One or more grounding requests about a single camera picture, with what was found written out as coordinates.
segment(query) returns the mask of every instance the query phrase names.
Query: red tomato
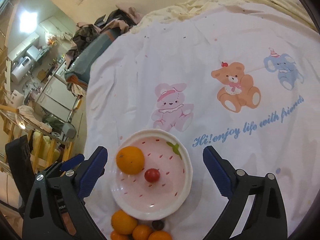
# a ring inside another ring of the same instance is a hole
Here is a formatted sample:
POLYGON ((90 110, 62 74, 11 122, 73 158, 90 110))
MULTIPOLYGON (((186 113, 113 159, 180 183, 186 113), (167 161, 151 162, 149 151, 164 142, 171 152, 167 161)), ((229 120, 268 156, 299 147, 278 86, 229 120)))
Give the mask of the red tomato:
POLYGON ((147 182, 157 182, 160 178, 160 172, 157 169, 149 169, 144 173, 147 182))

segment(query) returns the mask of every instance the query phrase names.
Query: orange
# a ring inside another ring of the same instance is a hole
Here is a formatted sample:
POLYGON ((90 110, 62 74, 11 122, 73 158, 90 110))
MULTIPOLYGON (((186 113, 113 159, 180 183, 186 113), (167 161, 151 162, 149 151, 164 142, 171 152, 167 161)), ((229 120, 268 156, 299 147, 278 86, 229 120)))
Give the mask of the orange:
POLYGON ((153 230, 146 225, 138 225, 132 232, 134 240, 148 240, 153 230))
POLYGON ((110 237, 111 240, 129 240, 128 236, 118 234, 116 231, 112 231, 110 237))
POLYGON ((138 174, 144 167, 144 155, 138 147, 127 146, 118 152, 116 163, 125 174, 138 174))
POLYGON ((153 232, 148 240, 172 240, 172 237, 164 231, 155 231, 153 232))
POLYGON ((118 234, 130 235, 138 225, 138 221, 124 211, 118 210, 111 217, 111 225, 118 234))

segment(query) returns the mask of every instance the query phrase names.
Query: brown bear print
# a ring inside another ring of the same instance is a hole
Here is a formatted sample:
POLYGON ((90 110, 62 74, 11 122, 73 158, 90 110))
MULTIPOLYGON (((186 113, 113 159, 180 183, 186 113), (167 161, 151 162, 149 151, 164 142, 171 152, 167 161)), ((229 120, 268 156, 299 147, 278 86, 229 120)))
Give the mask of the brown bear print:
POLYGON ((253 78, 244 74, 244 65, 233 62, 221 63, 222 68, 211 72, 224 86, 217 94, 218 100, 229 111, 239 113, 242 106, 256 108, 261 100, 261 93, 253 86, 253 78))

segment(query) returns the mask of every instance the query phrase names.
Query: strawberry-patterned plate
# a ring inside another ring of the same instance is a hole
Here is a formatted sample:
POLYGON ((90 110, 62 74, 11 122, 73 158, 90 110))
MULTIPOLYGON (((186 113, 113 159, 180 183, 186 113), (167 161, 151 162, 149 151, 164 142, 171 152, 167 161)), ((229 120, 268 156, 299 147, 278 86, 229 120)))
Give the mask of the strawberry-patterned plate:
POLYGON ((159 220, 177 211, 190 193, 192 166, 186 148, 170 133, 159 129, 139 131, 119 147, 136 146, 145 157, 144 169, 127 175, 112 163, 111 191, 120 208, 140 220, 159 220), (160 179, 149 183, 148 169, 158 169, 160 179))

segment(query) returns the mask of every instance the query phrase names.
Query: silver screw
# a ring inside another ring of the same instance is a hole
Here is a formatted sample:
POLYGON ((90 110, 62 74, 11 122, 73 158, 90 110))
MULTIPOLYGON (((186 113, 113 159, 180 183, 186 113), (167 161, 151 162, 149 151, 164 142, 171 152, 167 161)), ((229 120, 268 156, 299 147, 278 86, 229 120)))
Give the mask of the silver screw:
POLYGON ((42 179, 43 179, 43 175, 42 174, 37 176, 37 181, 41 181, 42 179))
POLYGON ((237 170, 237 174, 239 176, 243 176, 245 174, 245 172, 243 170, 237 170))
POLYGON ((75 174, 75 172, 73 170, 70 170, 70 171, 66 172, 66 176, 67 177, 71 177, 73 174, 75 174))
POLYGON ((272 173, 269 173, 269 174, 268 174, 268 178, 269 178, 269 179, 275 179, 275 176, 274 176, 272 173))

